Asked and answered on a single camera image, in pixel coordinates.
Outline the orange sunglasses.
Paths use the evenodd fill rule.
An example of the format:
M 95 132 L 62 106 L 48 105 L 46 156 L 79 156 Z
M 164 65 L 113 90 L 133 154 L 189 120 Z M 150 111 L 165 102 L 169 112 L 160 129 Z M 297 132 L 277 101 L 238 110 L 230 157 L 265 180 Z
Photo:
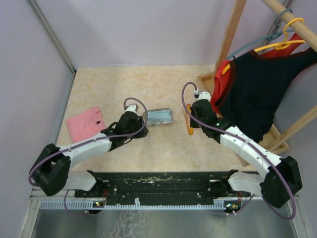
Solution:
M 189 113 L 191 113 L 191 104 L 186 104 L 186 109 Z M 194 129 L 190 126 L 190 117 L 189 114 L 187 113 L 186 110 L 184 110 L 184 116 L 185 116 L 185 120 L 186 120 L 186 127 L 187 127 L 187 131 L 189 135 L 193 135 L 194 133 Z

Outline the newspaper print glasses case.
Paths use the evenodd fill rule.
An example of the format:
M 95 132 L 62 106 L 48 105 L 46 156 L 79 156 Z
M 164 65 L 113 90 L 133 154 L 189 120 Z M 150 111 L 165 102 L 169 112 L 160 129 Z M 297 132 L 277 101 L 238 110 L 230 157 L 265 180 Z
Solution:
M 147 118 L 146 124 L 150 125 L 163 125 L 173 122 L 172 110 L 170 108 L 161 108 L 148 110 L 147 113 L 143 112 L 143 118 Z

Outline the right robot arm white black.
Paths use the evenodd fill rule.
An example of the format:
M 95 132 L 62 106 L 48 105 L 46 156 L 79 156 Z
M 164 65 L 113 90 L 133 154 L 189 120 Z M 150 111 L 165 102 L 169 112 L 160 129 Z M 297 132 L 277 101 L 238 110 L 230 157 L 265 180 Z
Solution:
M 221 178 L 221 190 L 227 196 L 244 191 L 262 197 L 270 206 L 281 208 L 303 187 L 297 161 L 282 158 L 246 136 L 237 126 L 218 118 L 207 99 L 191 106 L 192 120 L 203 133 L 218 144 L 234 151 L 256 169 L 255 174 L 230 170 Z

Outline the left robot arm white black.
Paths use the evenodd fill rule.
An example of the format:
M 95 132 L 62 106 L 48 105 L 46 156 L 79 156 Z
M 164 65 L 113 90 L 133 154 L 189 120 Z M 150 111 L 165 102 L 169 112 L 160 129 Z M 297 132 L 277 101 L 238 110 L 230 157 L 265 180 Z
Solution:
M 125 111 L 118 122 L 89 139 L 62 147 L 47 145 L 29 171 L 29 183 L 38 186 L 47 196 L 62 190 L 81 190 L 93 197 L 99 196 L 103 191 L 102 180 L 93 171 L 78 172 L 71 168 L 123 146 L 126 140 L 146 137 L 146 122 L 147 116 Z

